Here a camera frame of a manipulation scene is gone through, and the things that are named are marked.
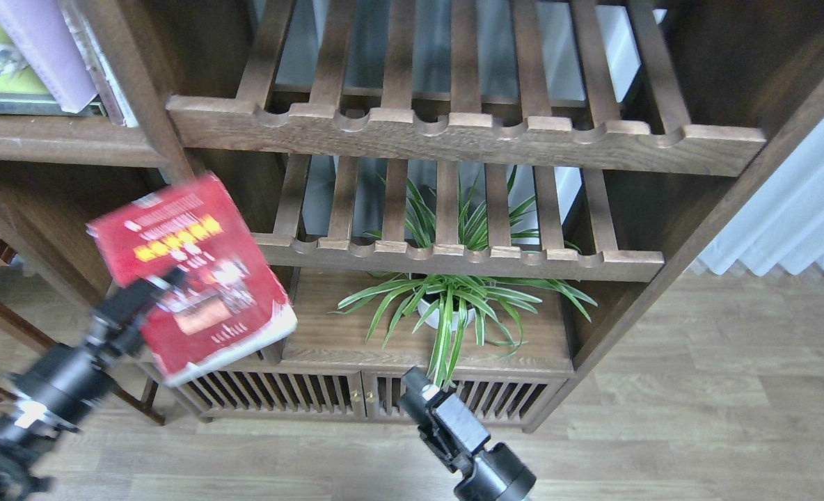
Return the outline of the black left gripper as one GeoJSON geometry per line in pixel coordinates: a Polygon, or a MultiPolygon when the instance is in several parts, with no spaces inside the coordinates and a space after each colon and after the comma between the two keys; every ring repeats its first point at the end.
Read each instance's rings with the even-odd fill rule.
{"type": "Polygon", "coordinates": [[[139,278],[91,311],[94,326],[75,346],[58,343],[14,380],[17,403],[9,415],[20,432],[44,426],[78,430],[80,422],[118,388],[109,369],[145,345],[141,329],[151,310],[186,277],[181,269],[139,278]]]}

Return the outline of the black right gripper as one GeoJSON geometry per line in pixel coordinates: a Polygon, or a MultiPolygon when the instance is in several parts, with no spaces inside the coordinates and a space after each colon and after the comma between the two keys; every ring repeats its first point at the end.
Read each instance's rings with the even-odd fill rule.
{"type": "Polygon", "coordinates": [[[454,394],[441,390],[419,367],[402,375],[406,385],[400,407],[418,425],[419,436],[434,456],[462,481],[453,492],[459,500],[530,500],[537,477],[511,450],[491,439],[486,427],[454,394]]]}

